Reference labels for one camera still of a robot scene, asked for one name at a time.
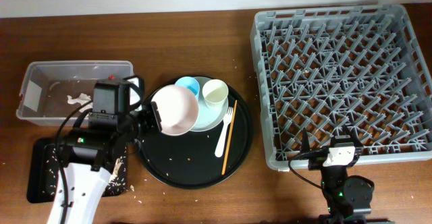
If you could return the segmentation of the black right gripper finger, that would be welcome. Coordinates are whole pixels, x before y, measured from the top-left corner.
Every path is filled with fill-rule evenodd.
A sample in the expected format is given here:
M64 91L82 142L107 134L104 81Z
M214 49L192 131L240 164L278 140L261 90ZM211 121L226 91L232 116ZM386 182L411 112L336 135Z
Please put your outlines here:
M346 136L349 136L349 139L350 139L350 141L355 145L355 146L362 146L362 143L361 143L361 141L357 138L357 136L346 126L346 125L343 125L342 126L342 130L343 130L343 133L346 135Z
M302 129L302 143L300 152L309 152L310 145L308 141L308 132L305 128Z

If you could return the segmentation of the pink bowl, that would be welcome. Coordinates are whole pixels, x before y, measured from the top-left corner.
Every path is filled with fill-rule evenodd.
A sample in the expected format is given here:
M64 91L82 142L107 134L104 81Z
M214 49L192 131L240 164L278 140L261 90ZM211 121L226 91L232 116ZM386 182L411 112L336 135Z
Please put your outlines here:
M164 86L156 91L151 102L158 108L162 134L181 136L196 124L198 101L187 88L174 84Z

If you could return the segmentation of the white napkin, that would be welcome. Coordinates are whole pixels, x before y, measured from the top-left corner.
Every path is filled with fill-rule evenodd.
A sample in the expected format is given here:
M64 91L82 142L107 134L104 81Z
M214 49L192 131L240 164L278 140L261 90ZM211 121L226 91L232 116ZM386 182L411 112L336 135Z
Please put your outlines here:
M89 101L91 101L91 96L84 94L84 93L81 93L79 95L79 97L73 99L70 95L68 95L67 101L68 101L67 103L69 105L75 105L75 104L79 103L82 106L82 105L88 103ZM79 112L83 113L87 109L92 109L92 103L89 103L85 107L81 108L79 110Z

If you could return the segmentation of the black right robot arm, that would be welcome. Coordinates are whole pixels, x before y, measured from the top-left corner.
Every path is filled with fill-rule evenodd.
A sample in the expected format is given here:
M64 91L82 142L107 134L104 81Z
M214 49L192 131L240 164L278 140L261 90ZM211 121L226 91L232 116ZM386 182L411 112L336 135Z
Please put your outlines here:
M319 189L327 202L328 214L320 215L319 222L366 223L371 213L374 183L358 175L349 176L347 168L354 166L363 151L363 144L346 126L342 134L330 139L330 145L311 150L307 131L302 131L300 158L308 161L308 170L319 170Z

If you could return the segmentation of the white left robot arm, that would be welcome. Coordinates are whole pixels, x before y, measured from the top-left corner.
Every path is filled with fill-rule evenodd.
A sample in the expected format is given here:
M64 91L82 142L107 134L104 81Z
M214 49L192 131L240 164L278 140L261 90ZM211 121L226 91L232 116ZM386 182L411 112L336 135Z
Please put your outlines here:
M59 179L48 222L92 223L116 160L127 145L161 132L161 118L144 102L140 76L97 80L91 100L70 115L71 130L54 139Z

